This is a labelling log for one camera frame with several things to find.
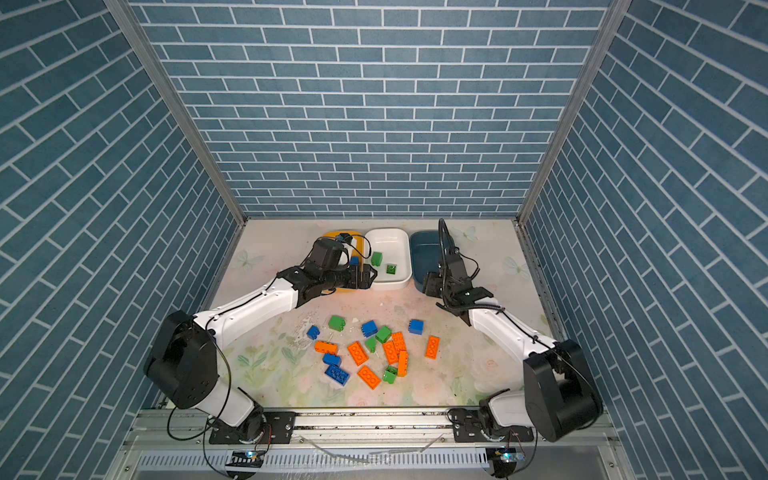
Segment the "orange lego vertical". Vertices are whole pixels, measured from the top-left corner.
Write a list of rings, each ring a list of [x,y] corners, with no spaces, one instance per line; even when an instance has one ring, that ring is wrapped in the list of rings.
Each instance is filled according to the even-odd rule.
[[[440,338],[436,336],[429,336],[425,349],[425,357],[431,360],[436,360],[439,351]]]

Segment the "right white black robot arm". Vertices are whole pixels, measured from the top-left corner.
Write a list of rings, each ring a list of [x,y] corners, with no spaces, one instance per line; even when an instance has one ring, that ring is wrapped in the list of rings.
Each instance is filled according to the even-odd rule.
[[[573,340],[556,341],[507,312],[494,295],[476,287],[467,257],[454,244],[446,222],[438,221],[440,259],[426,274],[424,293],[437,306],[483,333],[522,367],[524,390],[499,391],[478,407],[481,431],[491,440],[524,429],[555,442],[592,426],[604,412],[602,397],[583,350]]]

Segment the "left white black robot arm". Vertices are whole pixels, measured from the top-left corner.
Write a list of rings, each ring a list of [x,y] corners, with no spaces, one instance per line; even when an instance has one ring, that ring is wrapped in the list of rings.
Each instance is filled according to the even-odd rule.
[[[338,289],[369,289],[378,272],[362,260],[348,259],[350,241],[345,232],[319,237],[300,264],[255,291],[206,311],[169,314],[145,362],[146,377],[175,407],[200,410],[214,427],[231,428],[237,443],[261,440],[267,429],[263,407],[230,379],[222,380],[218,362],[226,359],[226,346],[267,320]]]

